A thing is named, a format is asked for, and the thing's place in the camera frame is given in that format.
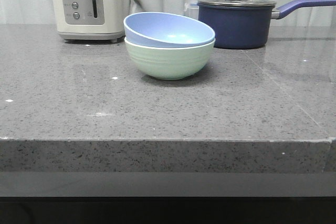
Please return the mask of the light green bowl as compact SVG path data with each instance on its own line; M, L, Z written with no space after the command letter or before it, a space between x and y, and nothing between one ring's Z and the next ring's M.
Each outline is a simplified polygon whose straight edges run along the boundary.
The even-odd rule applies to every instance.
M158 48L124 39L127 52L143 73L161 80L179 80L199 72L209 61L215 40L199 46Z

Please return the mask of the blue bowl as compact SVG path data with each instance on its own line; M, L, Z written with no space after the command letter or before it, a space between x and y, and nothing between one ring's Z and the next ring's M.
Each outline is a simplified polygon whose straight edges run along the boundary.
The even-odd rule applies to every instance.
M124 21L126 39L134 44L158 48L182 48L207 44L215 39L209 25L182 15L140 12Z

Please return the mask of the clear plastic container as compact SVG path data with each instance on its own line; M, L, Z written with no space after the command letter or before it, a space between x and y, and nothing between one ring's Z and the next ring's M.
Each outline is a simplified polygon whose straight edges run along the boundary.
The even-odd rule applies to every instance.
M186 17L198 20L199 6L196 0L184 4L184 15Z

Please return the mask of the dark blue saucepan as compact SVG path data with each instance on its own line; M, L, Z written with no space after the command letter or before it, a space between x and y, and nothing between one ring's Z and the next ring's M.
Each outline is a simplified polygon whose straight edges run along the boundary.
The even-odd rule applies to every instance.
M268 40L270 21L303 7L334 6L335 0L294 0L282 6L220 6L198 2L198 20L215 32L215 47L254 49Z

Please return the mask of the cream white toaster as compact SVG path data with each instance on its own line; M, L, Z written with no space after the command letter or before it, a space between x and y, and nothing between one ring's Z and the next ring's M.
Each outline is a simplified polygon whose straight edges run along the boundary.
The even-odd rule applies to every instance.
M52 0L59 36L65 40L111 40L124 36L131 0Z

